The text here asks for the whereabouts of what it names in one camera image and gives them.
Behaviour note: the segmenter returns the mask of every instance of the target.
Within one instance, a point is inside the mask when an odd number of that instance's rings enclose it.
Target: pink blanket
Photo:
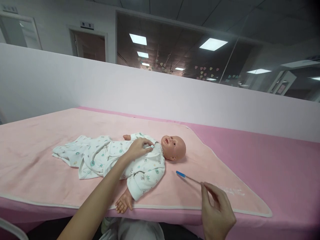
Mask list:
[[[166,173],[157,187],[134,208],[201,209],[200,186],[175,174],[178,170],[198,181],[223,188],[235,212],[270,217],[268,206],[250,190],[196,134],[184,125],[119,115],[69,109],[1,126],[0,196],[42,206],[78,208],[101,178],[79,180],[77,169],[51,156],[52,149],[79,135],[144,132],[155,139],[178,135],[187,145],[186,158],[166,162]],[[126,187],[122,181],[115,201]]]

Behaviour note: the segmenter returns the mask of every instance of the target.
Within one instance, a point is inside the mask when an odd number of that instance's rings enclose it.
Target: onesie sleeve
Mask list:
[[[133,199],[137,201],[144,193],[155,187],[162,178],[164,170],[164,167],[160,167],[146,173],[137,172],[127,178],[127,186]]]

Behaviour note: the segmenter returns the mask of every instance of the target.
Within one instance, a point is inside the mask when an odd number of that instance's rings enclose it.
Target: doorway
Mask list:
[[[108,61],[106,34],[82,28],[69,28],[69,31],[74,56],[101,62]]]

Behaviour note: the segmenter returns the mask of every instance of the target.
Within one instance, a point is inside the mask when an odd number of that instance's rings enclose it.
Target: doll face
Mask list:
[[[181,137],[163,136],[161,139],[163,155],[167,160],[175,161],[183,158],[186,154],[186,144]]]

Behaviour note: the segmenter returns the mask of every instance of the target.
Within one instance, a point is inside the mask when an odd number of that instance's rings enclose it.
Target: door frame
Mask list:
[[[40,50],[43,50],[43,49],[42,49],[41,42],[40,42],[39,34],[38,34],[38,29],[37,29],[36,23],[35,23],[35,21],[34,21],[34,18],[32,18],[32,17],[26,17],[26,16],[21,16],[21,15],[15,14],[15,13],[7,13],[7,12],[0,12],[0,16],[15,18],[15,19],[18,19],[18,20],[26,21],[26,22],[31,22],[31,23],[32,23],[32,26],[33,26],[33,28],[34,28],[34,30],[35,30],[36,39],[37,39],[37,42],[38,42],[38,44],[39,44],[39,46],[40,46]]]
[[[74,43],[74,36],[72,34],[72,31],[78,31],[78,32],[85,32],[85,33],[90,33],[98,36],[104,37],[104,48],[105,48],[105,53],[106,53],[106,62],[109,62],[109,55],[108,55],[108,34],[106,32],[101,32],[101,31],[96,31],[96,30],[90,30],[90,29],[85,29],[81,27],[76,27],[72,25],[67,25],[67,29],[70,34],[70,43],[71,43],[71,49],[72,49],[72,55],[73,56],[78,56],[77,54],[77,48],[73,44]]]

